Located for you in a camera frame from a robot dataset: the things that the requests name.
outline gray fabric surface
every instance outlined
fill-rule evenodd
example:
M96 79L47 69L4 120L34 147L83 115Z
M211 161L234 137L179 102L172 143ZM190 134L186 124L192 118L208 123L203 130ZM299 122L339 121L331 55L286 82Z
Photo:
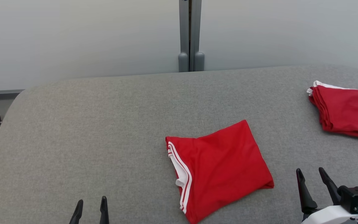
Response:
M358 186L358 139L322 131L313 81L358 88L358 70L332 65L84 78L25 90L0 129L0 224L186 223L165 136L199 137L246 119L272 173L258 190L203 223L300 223L295 169L331 205L318 167Z

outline folded red shirt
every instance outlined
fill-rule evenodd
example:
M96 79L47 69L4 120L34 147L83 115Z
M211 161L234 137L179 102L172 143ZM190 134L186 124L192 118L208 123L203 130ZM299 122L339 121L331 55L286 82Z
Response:
M165 141L176 170L180 209L191 224L255 190L274 187L245 120L207 136Z
M319 110L323 130L358 137L358 89L315 81L307 92Z

